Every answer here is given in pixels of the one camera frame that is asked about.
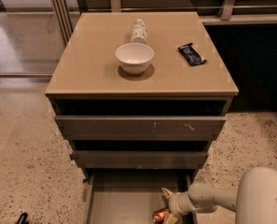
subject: small bottle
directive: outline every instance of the small bottle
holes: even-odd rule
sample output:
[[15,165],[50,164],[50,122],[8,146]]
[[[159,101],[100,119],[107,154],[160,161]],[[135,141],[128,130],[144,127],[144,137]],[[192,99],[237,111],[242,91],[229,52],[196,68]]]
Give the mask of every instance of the small bottle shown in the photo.
[[131,42],[146,44],[146,41],[147,34],[145,22],[138,19],[132,24]]

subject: beige countertop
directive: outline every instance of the beige countertop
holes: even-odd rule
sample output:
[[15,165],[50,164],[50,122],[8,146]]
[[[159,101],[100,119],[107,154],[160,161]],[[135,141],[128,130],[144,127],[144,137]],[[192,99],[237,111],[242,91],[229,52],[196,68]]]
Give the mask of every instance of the beige countertop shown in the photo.
[[[142,19],[155,56],[139,76],[118,66],[116,49]],[[190,66],[177,48],[192,42],[208,61]],[[238,89],[196,12],[83,13],[48,84],[48,97],[234,96]]]

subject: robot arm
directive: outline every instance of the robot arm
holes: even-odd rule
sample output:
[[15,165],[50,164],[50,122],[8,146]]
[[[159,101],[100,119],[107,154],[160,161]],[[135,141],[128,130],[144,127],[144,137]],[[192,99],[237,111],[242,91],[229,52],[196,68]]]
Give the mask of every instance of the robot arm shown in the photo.
[[236,224],[277,224],[277,172],[268,168],[247,172],[238,190],[194,183],[186,192],[162,191],[169,200],[170,210],[165,224],[174,224],[189,212],[212,213],[217,206],[236,212]]

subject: drawer front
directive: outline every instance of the drawer front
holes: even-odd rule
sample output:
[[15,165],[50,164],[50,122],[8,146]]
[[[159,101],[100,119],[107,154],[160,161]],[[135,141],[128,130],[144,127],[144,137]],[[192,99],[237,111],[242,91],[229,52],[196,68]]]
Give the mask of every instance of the drawer front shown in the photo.
[[56,116],[68,140],[215,140],[225,117]]
[[110,169],[196,169],[201,168],[207,152],[130,152],[130,151],[73,151],[79,168]]

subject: white bowl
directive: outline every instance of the white bowl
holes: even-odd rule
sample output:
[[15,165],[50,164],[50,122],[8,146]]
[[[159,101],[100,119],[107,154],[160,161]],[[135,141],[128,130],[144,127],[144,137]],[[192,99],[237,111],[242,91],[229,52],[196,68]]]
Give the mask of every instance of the white bowl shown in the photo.
[[131,75],[143,73],[154,57],[154,50],[141,43],[128,43],[120,46],[116,56],[123,70]]

